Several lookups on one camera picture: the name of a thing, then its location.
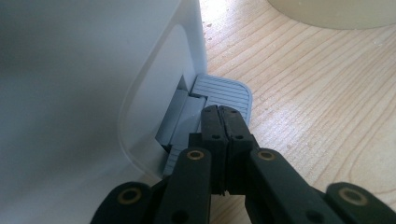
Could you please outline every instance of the wood grain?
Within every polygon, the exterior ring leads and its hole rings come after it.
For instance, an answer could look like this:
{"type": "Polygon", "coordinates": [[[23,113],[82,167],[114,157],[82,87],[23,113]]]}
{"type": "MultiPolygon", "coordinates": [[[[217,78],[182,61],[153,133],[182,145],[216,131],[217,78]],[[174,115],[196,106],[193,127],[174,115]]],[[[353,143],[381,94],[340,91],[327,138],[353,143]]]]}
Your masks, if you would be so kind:
{"type": "MultiPolygon", "coordinates": [[[[396,25],[322,29],[260,0],[201,10],[209,74],[250,87],[259,144],[320,190],[350,182],[396,210],[396,25]]],[[[211,223],[249,223],[244,198],[214,196],[211,223]]]]}

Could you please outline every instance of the gray plastic base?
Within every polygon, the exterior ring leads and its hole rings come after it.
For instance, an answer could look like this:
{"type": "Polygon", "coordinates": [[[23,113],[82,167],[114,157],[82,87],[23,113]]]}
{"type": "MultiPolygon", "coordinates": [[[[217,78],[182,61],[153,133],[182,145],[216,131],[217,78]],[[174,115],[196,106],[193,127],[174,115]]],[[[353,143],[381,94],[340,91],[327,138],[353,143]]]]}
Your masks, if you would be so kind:
{"type": "Polygon", "coordinates": [[[204,107],[227,105],[235,108],[248,125],[251,102],[252,95],[246,85],[222,77],[198,76],[190,96],[186,91],[176,90],[156,136],[161,145],[171,148],[163,175],[172,174],[178,155],[188,147],[189,134],[200,132],[204,107]]]}

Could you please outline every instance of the light wood surface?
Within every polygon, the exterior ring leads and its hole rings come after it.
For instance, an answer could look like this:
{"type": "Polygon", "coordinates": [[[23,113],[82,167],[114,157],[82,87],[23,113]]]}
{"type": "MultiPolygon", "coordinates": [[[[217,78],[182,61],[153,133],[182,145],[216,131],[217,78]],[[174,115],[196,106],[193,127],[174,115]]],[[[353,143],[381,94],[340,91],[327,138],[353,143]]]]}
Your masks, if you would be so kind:
{"type": "MultiPolygon", "coordinates": [[[[346,181],[396,210],[396,26],[331,30],[265,0],[201,0],[209,74],[253,93],[250,130],[312,186],[346,181]]],[[[211,223],[249,223],[213,196],[211,223]]]]}

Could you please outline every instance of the white cylindrical object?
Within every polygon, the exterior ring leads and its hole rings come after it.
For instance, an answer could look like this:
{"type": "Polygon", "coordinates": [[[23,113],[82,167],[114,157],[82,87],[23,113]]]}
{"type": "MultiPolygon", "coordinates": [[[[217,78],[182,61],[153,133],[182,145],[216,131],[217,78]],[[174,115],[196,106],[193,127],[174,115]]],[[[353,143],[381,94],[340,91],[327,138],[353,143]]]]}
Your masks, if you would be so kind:
{"type": "Polygon", "coordinates": [[[368,29],[396,22],[394,0],[268,0],[285,15],[333,29],[368,29]]]}

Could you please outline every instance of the wooden table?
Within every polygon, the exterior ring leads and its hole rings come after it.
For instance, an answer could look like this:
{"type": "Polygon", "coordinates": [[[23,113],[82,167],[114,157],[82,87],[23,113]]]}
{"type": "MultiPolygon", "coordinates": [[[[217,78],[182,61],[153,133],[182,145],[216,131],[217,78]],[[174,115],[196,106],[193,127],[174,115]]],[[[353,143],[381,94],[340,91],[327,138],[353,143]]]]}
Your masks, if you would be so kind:
{"type": "MultiPolygon", "coordinates": [[[[331,30],[265,0],[202,0],[209,74],[246,83],[249,128],[312,186],[362,186],[396,210],[396,25],[331,30]]],[[[213,196],[211,223],[249,223],[213,196]]]]}

